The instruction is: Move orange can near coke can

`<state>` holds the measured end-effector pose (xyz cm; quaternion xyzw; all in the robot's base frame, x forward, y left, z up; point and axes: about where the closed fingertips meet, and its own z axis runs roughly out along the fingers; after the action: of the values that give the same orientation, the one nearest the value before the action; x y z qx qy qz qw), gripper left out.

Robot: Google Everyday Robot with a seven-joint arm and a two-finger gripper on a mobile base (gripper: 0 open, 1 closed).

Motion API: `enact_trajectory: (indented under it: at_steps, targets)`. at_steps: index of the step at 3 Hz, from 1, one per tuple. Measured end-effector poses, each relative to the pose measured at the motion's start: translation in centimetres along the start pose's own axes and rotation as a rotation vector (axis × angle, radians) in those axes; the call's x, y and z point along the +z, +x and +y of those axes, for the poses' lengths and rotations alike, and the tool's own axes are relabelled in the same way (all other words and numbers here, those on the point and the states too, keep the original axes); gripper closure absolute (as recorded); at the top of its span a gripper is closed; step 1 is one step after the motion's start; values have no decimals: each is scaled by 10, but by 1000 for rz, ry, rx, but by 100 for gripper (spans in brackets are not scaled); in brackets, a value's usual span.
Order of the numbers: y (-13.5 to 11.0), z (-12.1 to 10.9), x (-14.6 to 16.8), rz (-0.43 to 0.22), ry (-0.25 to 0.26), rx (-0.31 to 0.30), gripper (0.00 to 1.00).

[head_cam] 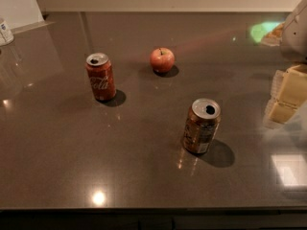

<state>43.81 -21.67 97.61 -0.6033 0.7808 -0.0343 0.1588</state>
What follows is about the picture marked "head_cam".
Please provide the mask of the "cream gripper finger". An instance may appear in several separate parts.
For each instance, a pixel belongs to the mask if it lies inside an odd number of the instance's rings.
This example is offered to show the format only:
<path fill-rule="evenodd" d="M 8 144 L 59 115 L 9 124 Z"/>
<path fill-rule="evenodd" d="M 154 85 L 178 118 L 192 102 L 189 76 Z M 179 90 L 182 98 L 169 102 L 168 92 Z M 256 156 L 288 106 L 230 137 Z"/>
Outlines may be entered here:
<path fill-rule="evenodd" d="M 300 107 L 307 100 L 307 65 L 277 70 L 272 80 L 271 96 L 280 104 Z"/>
<path fill-rule="evenodd" d="M 265 109 L 264 121 L 285 124 L 295 113 L 296 109 L 292 106 L 279 103 L 276 99 L 270 99 Z"/>

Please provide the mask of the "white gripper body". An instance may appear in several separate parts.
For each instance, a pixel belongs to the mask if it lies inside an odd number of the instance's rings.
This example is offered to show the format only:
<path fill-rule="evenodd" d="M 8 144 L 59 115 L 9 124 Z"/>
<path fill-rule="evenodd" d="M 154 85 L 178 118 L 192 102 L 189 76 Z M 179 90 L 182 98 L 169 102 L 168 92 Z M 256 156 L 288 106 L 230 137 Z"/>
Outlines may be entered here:
<path fill-rule="evenodd" d="M 307 0 L 287 16 L 280 43 L 281 54 L 291 62 L 307 62 Z"/>

